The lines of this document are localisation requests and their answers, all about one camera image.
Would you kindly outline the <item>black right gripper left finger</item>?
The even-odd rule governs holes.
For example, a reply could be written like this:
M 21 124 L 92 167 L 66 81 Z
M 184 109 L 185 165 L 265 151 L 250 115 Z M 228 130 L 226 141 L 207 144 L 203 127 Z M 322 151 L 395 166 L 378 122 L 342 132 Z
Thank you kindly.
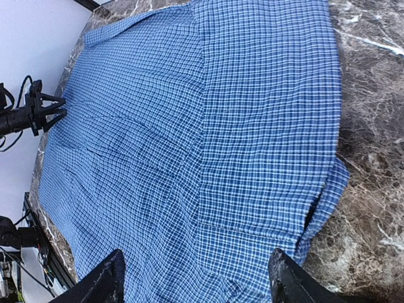
M 116 249 L 82 281 L 56 297 L 56 302 L 124 302 L 125 271 L 123 252 Z

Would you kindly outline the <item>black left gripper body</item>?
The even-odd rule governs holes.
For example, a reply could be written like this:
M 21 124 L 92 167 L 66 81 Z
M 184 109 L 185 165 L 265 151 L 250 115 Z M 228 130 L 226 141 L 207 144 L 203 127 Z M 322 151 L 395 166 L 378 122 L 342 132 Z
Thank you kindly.
M 31 83 L 25 94 L 25 105 L 27 107 L 27 117 L 34 136 L 39 135 L 47 123 L 44 114 L 42 100 L 42 81 L 35 80 Z

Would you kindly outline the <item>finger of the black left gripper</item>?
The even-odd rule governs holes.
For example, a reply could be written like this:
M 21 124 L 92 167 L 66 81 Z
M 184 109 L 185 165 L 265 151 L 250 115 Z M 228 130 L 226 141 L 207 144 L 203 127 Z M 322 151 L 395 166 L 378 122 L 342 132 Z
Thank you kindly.
M 66 109 L 57 109 L 50 115 L 44 117 L 44 123 L 42 129 L 44 132 L 48 132 L 57 122 L 66 117 Z
M 43 102 L 50 102 L 50 106 L 49 107 L 62 107 L 63 105 L 66 104 L 66 100 L 62 97 L 56 97 L 53 95 L 48 95 L 48 94 L 41 94 L 40 97 L 41 101 Z

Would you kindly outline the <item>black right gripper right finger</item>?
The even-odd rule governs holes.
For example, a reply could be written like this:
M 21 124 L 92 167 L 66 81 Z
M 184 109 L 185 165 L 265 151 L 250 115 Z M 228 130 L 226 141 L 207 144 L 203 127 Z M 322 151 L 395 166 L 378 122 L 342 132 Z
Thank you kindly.
M 268 273 L 272 302 L 346 302 L 321 286 L 279 248 L 270 256 Z

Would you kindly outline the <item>blue checkered shirt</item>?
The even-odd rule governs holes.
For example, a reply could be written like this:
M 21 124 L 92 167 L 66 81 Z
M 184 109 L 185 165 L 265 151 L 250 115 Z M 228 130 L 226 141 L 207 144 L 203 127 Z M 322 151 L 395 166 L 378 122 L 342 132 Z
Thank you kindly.
M 111 251 L 126 302 L 269 302 L 349 174 L 326 1 L 191 1 L 89 31 L 39 200 L 84 278 Z

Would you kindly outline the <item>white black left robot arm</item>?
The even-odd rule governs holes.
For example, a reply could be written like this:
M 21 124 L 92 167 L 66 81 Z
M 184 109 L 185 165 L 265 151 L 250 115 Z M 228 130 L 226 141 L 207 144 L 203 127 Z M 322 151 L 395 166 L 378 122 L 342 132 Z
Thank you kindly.
M 1 152 L 11 149 L 30 129 L 34 136 L 48 132 L 66 117 L 66 100 L 42 92 L 42 81 L 25 76 L 18 98 L 1 83 Z

